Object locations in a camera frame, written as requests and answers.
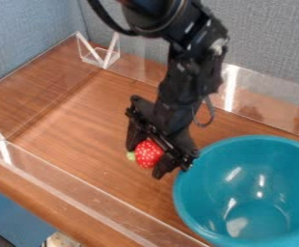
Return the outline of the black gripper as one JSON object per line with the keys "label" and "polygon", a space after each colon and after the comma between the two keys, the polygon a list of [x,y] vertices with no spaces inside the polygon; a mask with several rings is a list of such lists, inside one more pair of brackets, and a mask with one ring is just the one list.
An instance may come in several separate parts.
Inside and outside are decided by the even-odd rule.
{"label": "black gripper", "polygon": [[165,101],[161,97],[155,102],[142,96],[131,97],[131,106],[126,115],[130,119],[127,133],[127,151],[134,151],[138,144],[150,139],[163,149],[153,171],[153,177],[162,179],[175,168],[187,170],[199,151],[190,134],[190,125],[199,109],[197,100]]}

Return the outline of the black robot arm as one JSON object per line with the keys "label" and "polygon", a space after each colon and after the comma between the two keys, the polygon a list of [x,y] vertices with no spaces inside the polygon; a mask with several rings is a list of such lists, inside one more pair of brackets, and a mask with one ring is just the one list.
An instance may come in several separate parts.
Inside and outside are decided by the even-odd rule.
{"label": "black robot arm", "polygon": [[155,101],[134,95],[127,150],[151,139],[165,154],[155,163],[154,178],[174,169],[187,170],[199,157],[190,135],[197,113],[223,83],[222,65],[229,51],[229,30],[201,0],[127,0],[127,23],[146,38],[169,42],[169,70]]}

